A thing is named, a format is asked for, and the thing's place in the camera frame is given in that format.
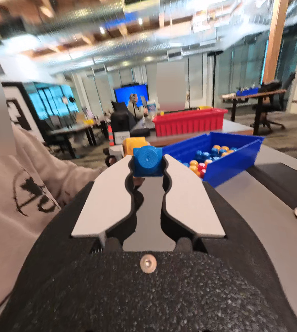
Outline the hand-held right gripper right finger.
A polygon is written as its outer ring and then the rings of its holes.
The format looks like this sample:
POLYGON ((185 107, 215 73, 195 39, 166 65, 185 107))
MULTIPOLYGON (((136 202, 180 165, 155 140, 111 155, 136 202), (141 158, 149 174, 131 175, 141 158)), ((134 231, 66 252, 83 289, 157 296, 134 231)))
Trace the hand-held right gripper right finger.
POLYGON ((172 240, 224 238, 225 230, 203 181, 181 162, 163 156, 161 228, 172 240))

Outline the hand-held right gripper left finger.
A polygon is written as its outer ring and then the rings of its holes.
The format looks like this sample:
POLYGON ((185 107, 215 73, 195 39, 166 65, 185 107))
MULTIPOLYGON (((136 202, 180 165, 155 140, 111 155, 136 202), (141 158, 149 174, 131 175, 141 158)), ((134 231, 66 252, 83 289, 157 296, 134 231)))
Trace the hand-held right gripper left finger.
POLYGON ((105 247, 108 238, 117 238, 122 245, 135 232, 133 164, 134 157, 128 155, 96 178, 72 230, 73 238, 98 238, 105 247))

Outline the yellow toy block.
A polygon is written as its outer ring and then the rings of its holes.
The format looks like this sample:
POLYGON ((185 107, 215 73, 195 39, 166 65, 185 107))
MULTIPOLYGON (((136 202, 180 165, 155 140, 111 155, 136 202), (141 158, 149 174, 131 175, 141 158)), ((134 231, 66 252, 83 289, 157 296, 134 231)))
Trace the yellow toy block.
POLYGON ((123 140, 122 147, 123 147, 123 156, 127 155, 134 155, 135 148, 141 148, 144 146, 150 146, 151 144, 146 141, 144 136, 141 137, 129 137, 123 140))

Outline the blue single-stud toy block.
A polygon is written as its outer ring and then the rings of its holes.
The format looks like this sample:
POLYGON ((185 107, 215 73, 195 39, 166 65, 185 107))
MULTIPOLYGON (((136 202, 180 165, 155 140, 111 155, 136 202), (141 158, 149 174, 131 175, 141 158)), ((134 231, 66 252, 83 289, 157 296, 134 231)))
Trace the blue single-stud toy block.
POLYGON ((163 176, 163 148, 145 145, 133 149, 135 177, 163 176))

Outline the pile of colourful toy blocks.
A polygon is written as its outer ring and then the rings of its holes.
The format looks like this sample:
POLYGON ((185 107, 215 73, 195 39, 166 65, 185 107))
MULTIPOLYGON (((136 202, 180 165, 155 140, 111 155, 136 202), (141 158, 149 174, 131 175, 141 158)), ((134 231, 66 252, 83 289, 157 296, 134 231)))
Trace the pile of colourful toy blocks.
POLYGON ((192 170, 201 180, 204 180, 209 164, 236 151, 238 151, 236 147, 214 145, 209 151, 197 150, 191 159, 179 160, 179 162, 192 170))

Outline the person's left forearm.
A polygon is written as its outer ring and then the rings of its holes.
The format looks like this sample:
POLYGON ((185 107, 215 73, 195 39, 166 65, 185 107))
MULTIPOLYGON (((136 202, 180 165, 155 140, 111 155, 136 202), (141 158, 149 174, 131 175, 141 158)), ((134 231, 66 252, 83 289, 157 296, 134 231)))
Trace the person's left forearm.
POLYGON ((106 165, 86 168, 50 155, 39 167, 39 175, 59 206, 64 207, 106 169, 106 165))

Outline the red ribbed plastic bin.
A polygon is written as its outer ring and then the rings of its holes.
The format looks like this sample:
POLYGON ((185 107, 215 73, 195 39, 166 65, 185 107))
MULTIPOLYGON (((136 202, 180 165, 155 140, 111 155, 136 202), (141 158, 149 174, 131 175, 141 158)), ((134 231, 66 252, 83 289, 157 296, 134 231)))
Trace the red ribbed plastic bin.
POLYGON ((158 137, 219 130, 223 127, 226 109, 197 109, 157 115, 152 122, 158 137))

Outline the wooden pillar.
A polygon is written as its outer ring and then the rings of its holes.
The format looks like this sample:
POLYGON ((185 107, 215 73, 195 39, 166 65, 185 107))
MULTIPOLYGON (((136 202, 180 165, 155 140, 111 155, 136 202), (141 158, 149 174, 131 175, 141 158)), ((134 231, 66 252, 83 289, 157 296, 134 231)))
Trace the wooden pillar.
POLYGON ((288 4, 288 0, 274 0, 273 2, 272 19, 263 75, 264 83, 268 83, 275 78, 288 4))

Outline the blue lit wall screen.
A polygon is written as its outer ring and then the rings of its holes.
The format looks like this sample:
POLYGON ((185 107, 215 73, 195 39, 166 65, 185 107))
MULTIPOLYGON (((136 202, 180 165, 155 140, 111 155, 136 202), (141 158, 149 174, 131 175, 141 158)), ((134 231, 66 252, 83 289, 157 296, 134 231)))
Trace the blue lit wall screen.
POLYGON ((130 100, 131 94, 136 94, 138 97, 137 106, 143 106, 141 97, 145 98, 145 101, 148 101, 149 98, 149 92, 148 92, 148 86, 146 83, 144 84, 130 84, 130 85, 124 85, 119 88, 114 88, 114 94, 116 102, 122 103, 124 102, 126 105, 128 104, 130 100))

